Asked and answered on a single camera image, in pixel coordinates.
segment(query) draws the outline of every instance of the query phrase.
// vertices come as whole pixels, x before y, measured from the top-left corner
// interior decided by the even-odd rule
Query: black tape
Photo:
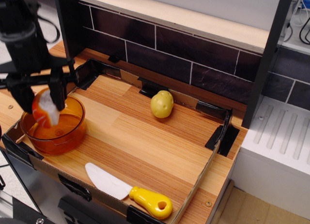
[[[224,119],[224,125],[220,125],[210,137],[205,147],[214,150],[217,141],[221,141],[218,154],[227,156],[230,149],[233,146],[235,139],[239,134],[239,129],[233,127],[232,125],[233,112],[227,110],[227,116]]]
[[[165,224],[131,205],[127,209],[126,220],[131,224]]]
[[[118,61],[120,61],[120,59],[116,56],[110,56],[108,58],[108,61],[111,61],[112,63],[117,63]]]
[[[159,91],[169,89],[165,86],[159,85],[150,80],[139,77],[138,80],[142,81],[142,89],[139,91],[140,94],[143,94],[149,98],[154,97]]]
[[[225,120],[229,115],[229,110],[203,101],[198,101],[196,110],[220,120]]]
[[[58,174],[58,177],[59,177],[60,182],[64,186],[66,186],[71,192],[83,197],[87,201],[92,200],[92,194],[88,189],[84,188],[83,186],[79,185],[78,183],[75,183],[75,182],[63,177],[60,174]]]
[[[121,77],[119,68],[105,64],[95,59],[88,59],[84,64],[76,69],[78,84],[80,89],[86,90],[99,75],[107,74],[115,77]]]
[[[7,134],[2,136],[3,144],[9,155],[14,158],[20,160],[24,164],[33,168],[33,165],[29,159],[29,154],[35,156],[36,158],[42,160],[44,157],[30,148],[24,142],[20,142],[19,144],[15,143]]]

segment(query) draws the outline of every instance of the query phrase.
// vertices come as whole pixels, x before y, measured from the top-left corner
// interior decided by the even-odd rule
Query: drainboard
[[[264,97],[241,151],[310,175],[310,111]]]

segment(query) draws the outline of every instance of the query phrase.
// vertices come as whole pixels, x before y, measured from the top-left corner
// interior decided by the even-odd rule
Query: orange bowl
[[[39,126],[32,114],[23,113],[21,129],[37,150],[59,155],[81,143],[86,133],[84,105],[72,96],[68,96],[65,104],[65,109],[60,112],[58,125],[51,128]]]

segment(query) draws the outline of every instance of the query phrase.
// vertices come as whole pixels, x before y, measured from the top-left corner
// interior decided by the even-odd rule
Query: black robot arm
[[[32,113],[34,93],[31,86],[48,84],[51,97],[59,110],[64,109],[66,85],[77,83],[73,59],[49,54],[37,11],[37,0],[0,0],[0,41],[4,42],[12,58],[0,65],[0,89],[7,88],[24,111]],[[69,66],[64,73],[62,67]],[[34,75],[50,69],[48,75]]]

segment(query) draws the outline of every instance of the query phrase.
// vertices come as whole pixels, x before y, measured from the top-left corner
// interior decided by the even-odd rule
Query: wooden cutting board
[[[63,155],[41,153],[43,162],[93,186],[84,168],[92,162],[130,185],[165,194],[179,209],[212,154],[204,145],[219,123],[178,104],[158,119],[138,88],[103,75],[71,95],[85,106],[86,136]]]

